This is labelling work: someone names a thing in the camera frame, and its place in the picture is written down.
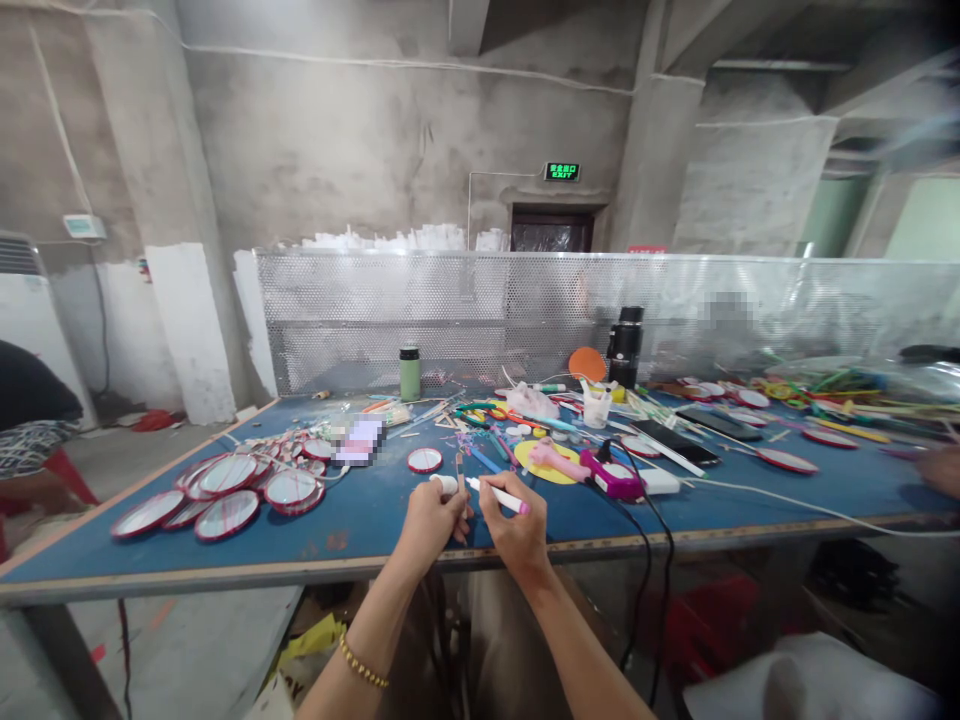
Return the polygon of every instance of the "smartphone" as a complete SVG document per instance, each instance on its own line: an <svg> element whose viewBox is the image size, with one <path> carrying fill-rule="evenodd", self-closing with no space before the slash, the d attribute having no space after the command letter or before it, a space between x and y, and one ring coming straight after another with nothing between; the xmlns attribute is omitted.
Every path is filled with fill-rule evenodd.
<svg viewBox="0 0 960 720"><path fill-rule="evenodd" d="M719 456L714 455L702 445L697 445L697 443L692 440L687 440L683 435L661 425L656 420L634 420L630 424L657 442L663 443L678 455L682 455L698 467L710 467L711 465L720 464Z"/></svg>
<svg viewBox="0 0 960 720"><path fill-rule="evenodd" d="M697 425L703 425L718 433L723 433L727 437L732 437L740 442L755 442L763 440L763 435L756 428L750 427L746 423L739 422L733 418L722 418L714 415L712 412L690 408L689 410L680 410L678 417L689 420Z"/></svg>

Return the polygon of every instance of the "black thermos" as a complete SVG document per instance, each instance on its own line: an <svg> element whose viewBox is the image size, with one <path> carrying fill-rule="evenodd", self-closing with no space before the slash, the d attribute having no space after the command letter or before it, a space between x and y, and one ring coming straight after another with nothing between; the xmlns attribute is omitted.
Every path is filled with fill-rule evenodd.
<svg viewBox="0 0 960 720"><path fill-rule="evenodd" d="M610 328L607 359L610 380L633 390L637 384L637 365L643 344L643 308L631 305L620 308L620 319Z"/></svg>

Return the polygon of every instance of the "workbench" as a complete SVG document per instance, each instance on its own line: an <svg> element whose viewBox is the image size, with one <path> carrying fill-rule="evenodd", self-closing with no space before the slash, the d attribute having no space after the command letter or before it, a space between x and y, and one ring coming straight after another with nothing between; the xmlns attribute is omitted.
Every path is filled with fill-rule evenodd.
<svg viewBox="0 0 960 720"><path fill-rule="evenodd" d="M365 396L282 399L229 432L239 441L278 435L307 426L331 408L351 401L353 411L369 402ZM431 405L413 407L422 412ZM798 421L799 415L793 414L792 420ZM111 525L137 503L169 490L182 469L234 448L228 438L212 438L0 566L0 607L16 616L25 652L55 686L51 691L63 707L79 717L113 717L116 708L65 603L371 578L394 548L410 492L426 479L407 468L409 452L437 448L444 456L439 472L455 474L453 430L428 421L410 432L419 434L385 441L372 466L352 469L343 480L331 483L323 502L305 515L285 517L263 505L250 526L213 544L198 541L192 529L155 531L125 542L112 539ZM489 440L480 440L478 447L499 462ZM813 443L794 430L772 447L814 462L819 472L798 475L710 444L723 463L711 468L709 477L761 487L901 529L945 529L960 507L925 487L912 463L881 453L879 445L867 440L860 441L858 450L844 450ZM669 461L655 462L679 476L688 475ZM463 470L468 476L487 474L470 456L465 456ZM531 475L523 479L528 484L533 481ZM537 480L535 489L548 503L547 539L555 563L642 552L633 526L590 488ZM685 487L656 501L678 552L869 534L844 520L726 488ZM474 570L499 563L476 494L471 504L477 517L471 521L467 546L451 542L438 561L441 570ZM650 508L625 507L644 527L650 543L664 547L664 533Z"/></svg>

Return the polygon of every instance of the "doorway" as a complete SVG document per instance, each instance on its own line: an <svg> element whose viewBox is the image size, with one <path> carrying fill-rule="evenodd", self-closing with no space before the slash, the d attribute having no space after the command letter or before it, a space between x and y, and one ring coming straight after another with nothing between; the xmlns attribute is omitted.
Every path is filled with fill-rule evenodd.
<svg viewBox="0 0 960 720"><path fill-rule="evenodd" d="M592 244L592 212L514 208L510 249L515 252L590 252Z"/></svg>

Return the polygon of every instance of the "green exit sign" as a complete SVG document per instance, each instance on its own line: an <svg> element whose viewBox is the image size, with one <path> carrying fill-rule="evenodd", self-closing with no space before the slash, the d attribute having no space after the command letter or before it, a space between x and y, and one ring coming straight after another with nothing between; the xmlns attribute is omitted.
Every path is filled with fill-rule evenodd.
<svg viewBox="0 0 960 720"><path fill-rule="evenodd" d="M553 182L580 182L580 163L547 163L543 179Z"/></svg>

